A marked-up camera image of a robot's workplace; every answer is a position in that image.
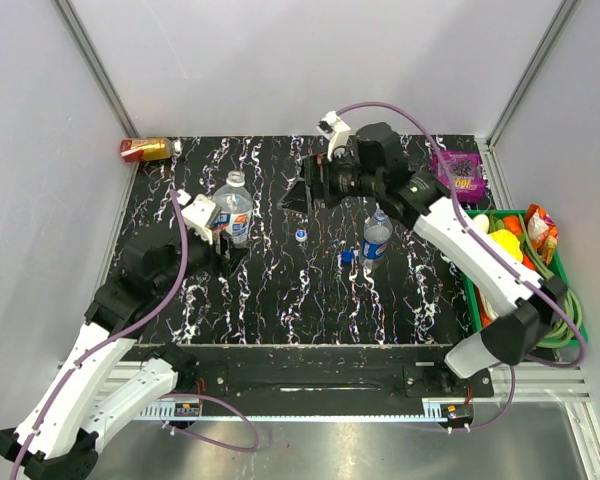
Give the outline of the white water bottle cap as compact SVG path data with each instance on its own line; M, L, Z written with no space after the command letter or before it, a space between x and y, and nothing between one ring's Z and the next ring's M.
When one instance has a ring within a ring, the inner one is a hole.
M295 232L295 239L299 243L305 242L307 240L307 231L304 229L298 229Z

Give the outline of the clear water bottle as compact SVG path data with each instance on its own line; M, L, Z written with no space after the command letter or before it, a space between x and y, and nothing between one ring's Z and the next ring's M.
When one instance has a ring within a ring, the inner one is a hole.
M236 246L244 247L253 213L253 199L245 188L245 174L238 170L230 171L225 184L213 194L212 200L220 208L213 222L214 234L219 236L226 232Z

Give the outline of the blue bottle cap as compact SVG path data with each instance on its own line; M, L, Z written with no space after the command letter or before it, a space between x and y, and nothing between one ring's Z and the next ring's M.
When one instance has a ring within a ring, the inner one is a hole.
M346 250L341 253L341 260L343 263L351 264L354 261L355 253L351 250Z

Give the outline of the Pepsi plastic bottle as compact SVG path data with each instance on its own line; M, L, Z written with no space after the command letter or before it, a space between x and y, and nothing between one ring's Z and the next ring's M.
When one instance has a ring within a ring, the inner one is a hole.
M380 208L365 222L360 254L362 268L373 271L383 259L393 234L389 216Z

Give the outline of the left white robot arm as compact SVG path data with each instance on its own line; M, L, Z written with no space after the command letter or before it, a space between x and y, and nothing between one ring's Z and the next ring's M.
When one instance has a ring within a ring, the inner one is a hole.
M140 370L103 400L96 395L148 323L171 303L190 275L229 277L247 254L223 234L136 238L115 274L95 293L69 357L34 410L0 430L0 456L10 476L85 479L104 447L146 407L165 395L201 394L196 356L175 343L152 350Z

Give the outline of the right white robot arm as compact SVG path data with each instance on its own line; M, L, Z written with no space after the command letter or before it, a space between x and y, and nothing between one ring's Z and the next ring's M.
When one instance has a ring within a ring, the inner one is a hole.
M412 171L388 124L356 133L325 121L319 127L330 141L328 149L304 157L279 207L307 213L318 206L334 208L347 197L373 198L390 219L445 254L488 298L498 317L446 354L446 364L434 373L442 393L460 394L471 376L489 366L519 364L557 323L566 284L557 276L544 279L514 259L454 204L435 175Z

